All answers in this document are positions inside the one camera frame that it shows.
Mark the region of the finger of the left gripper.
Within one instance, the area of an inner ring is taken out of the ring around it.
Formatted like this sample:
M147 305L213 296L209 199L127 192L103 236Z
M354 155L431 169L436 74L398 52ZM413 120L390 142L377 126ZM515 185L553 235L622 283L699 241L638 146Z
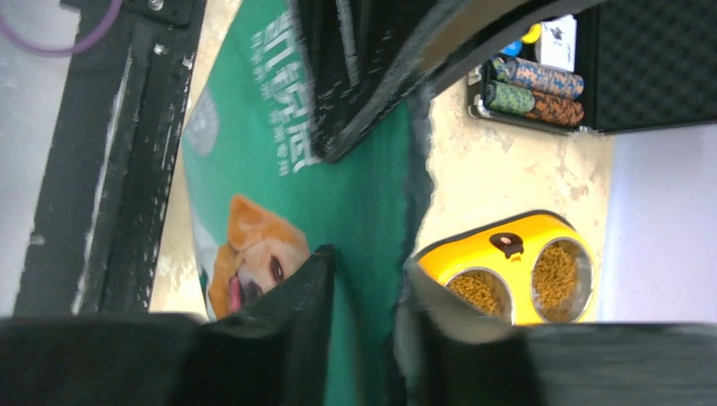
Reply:
M297 1L307 71L308 154L338 162L397 105L438 91L542 20L590 1Z

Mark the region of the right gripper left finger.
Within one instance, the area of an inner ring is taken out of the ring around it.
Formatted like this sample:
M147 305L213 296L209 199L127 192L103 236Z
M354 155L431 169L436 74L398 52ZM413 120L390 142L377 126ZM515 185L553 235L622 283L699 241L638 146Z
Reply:
M335 252L235 315L4 319L4 405L320 405Z

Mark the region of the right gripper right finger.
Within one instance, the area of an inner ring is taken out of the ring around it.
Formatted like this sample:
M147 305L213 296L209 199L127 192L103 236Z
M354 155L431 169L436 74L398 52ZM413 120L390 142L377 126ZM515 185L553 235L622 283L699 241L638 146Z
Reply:
M405 265L396 356L412 405L713 405L710 324L514 326Z

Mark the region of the green dog food bag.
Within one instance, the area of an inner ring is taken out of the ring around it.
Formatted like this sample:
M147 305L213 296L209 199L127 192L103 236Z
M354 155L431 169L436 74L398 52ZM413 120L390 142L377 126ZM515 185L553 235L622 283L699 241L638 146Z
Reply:
M336 164L309 148L307 79L283 1L244 1L183 134L211 321L254 303L323 244L337 250L320 405L406 405L395 350L403 264L430 203L430 100L415 91Z

